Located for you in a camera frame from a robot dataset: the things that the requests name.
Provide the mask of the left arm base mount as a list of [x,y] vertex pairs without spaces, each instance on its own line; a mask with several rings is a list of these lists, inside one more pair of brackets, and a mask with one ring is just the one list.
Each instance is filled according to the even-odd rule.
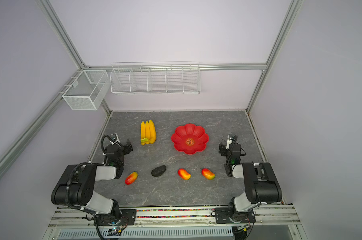
[[96,215],[95,220],[98,226],[132,226],[135,224],[137,216],[137,209],[122,209],[120,213],[115,216],[108,215]]

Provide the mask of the dark fake avocado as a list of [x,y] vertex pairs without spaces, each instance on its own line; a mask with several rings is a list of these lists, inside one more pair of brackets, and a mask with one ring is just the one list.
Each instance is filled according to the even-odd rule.
[[153,177],[160,177],[165,173],[166,170],[167,170],[167,166],[162,165],[162,166],[159,166],[159,167],[156,167],[155,169],[153,169],[151,174]]

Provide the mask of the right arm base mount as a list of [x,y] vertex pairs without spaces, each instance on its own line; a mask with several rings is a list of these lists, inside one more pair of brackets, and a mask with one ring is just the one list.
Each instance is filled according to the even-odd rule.
[[217,224],[253,224],[256,222],[255,212],[238,212],[229,207],[215,208],[213,216]]

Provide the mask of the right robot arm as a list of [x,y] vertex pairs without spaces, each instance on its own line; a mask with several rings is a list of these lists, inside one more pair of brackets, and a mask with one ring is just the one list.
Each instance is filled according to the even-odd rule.
[[232,198],[229,212],[249,213],[262,204],[282,201],[282,190],[270,163],[242,163],[241,145],[231,143],[219,144],[218,153],[226,157],[224,169],[230,178],[243,179],[244,192]]

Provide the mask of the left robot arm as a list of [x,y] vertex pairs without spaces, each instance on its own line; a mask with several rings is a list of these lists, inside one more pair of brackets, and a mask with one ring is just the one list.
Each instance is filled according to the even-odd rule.
[[100,147],[104,161],[68,165],[51,194],[51,202],[92,215],[119,219],[118,202],[97,193],[95,183],[119,179],[124,171],[125,156],[133,151],[133,145],[130,140],[122,144],[117,135],[104,135]]

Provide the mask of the red-yellow fake mango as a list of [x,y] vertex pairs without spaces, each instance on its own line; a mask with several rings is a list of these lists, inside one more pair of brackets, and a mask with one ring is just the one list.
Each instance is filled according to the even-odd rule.
[[183,180],[189,180],[191,178],[191,174],[188,173],[185,169],[179,169],[178,170],[178,175],[183,179]]
[[215,178],[215,174],[209,169],[202,169],[201,174],[208,180],[213,180]]
[[133,184],[138,178],[138,173],[137,172],[133,172],[130,175],[128,175],[125,179],[125,184],[126,185],[131,185]]

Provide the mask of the yellow fake banana bunch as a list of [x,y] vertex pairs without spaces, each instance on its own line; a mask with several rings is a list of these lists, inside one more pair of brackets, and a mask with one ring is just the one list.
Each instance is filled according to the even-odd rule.
[[152,120],[141,123],[141,145],[148,145],[155,143],[157,133],[155,124]]

